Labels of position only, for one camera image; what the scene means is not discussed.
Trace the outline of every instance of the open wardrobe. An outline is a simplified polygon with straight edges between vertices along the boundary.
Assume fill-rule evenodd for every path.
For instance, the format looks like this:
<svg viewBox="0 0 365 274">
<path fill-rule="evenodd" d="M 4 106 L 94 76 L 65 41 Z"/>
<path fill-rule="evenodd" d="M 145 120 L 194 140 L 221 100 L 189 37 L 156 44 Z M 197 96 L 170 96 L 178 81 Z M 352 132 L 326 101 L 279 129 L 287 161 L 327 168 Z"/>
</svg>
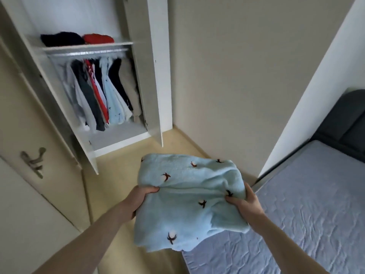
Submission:
<svg viewBox="0 0 365 274">
<path fill-rule="evenodd" d="M 1 0 L 1 9 L 20 71 L 96 173 L 97 156 L 151 136 L 163 144 L 172 129 L 167 0 Z"/>
</svg>

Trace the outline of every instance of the quilted mattress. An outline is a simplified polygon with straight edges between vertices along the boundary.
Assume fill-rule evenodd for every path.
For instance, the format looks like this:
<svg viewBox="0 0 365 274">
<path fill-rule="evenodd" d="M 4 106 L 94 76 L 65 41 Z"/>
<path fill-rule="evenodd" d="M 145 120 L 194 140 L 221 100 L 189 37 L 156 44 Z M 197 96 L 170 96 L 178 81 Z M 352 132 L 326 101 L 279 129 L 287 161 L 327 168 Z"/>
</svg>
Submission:
<svg viewBox="0 0 365 274">
<path fill-rule="evenodd" d="M 365 273 L 364 163 L 313 141 L 255 187 L 269 218 L 328 272 Z M 183 256 L 191 274 L 280 273 L 252 230 L 219 233 Z"/>
</svg>

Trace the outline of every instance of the wardrobe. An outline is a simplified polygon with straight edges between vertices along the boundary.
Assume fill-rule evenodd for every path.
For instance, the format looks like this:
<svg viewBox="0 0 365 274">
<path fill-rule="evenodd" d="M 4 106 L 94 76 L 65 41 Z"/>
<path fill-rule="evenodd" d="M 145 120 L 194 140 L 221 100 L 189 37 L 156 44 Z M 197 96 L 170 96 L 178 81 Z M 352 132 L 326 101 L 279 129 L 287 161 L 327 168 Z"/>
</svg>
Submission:
<svg viewBox="0 0 365 274">
<path fill-rule="evenodd" d="M 1 0 L 1 4 L 32 61 L 22 62 L 23 57 L 16 54 L 14 59 L 23 72 L 36 68 L 43 95 L 52 95 L 96 173 L 97 156 L 148 137 L 163 144 L 162 131 L 172 128 L 167 0 Z M 109 35 L 114 42 L 46 47 L 40 39 L 41 34 L 62 31 Z M 77 117 L 55 60 L 125 54 L 135 66 L 141 121 L 125 121 L 91 133 Z M 47 98 L 41 102 L 49 106 Z"/>
</svg>

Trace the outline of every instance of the floor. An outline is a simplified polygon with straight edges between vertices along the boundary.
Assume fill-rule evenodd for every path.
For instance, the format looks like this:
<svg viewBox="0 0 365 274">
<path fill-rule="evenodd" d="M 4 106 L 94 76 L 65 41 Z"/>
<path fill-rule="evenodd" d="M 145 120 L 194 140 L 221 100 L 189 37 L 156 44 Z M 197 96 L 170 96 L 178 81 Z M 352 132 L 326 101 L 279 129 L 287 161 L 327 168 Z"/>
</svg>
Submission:
<svg viewBox="0 0 365 274">
<path fill-rule="evenodd" d="M 137 183 L 141 158 L 148 153 L 178 153 L 199 157 L 199 151 L 177 129 L 163 133 L 164 147 L 152 138 L 145 139 L 120 150 L 98 157 L 99 175 L 90 165 L 84 166 L 85 184 L 88 193 L 92 220 L 123 200 Z M 146 253 L 133 244 L 131 221 L 119 230 L 112 245 L 99 265 L 100 274 L 186 274 L 185 262 L 180 252 L 165 249 Z"/>
</svg>

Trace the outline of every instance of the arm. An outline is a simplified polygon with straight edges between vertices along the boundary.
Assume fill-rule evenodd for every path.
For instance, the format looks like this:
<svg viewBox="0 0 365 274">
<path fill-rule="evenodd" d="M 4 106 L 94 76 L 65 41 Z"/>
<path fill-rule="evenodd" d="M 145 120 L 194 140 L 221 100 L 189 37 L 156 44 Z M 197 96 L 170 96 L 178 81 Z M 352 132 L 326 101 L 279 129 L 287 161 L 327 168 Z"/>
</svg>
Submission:
<svg viewBox="0 0 365 274">
<path fill-rule="evenodd" d="M 226 196 L 226 201 L 235 205 L 252 229 L 262 236 L 283 274 L 329 274 L 269 220 L 249 184 L 244 186 L 246 200 Z"/>
<path fill-rule="evenodd" d="M 104 213 L 33 274 L 93 273 L 121 225 L 135 216 L 146 194 L 158 190 L 158 187 L 134 187 L 126 199 Z"/>
</svg>

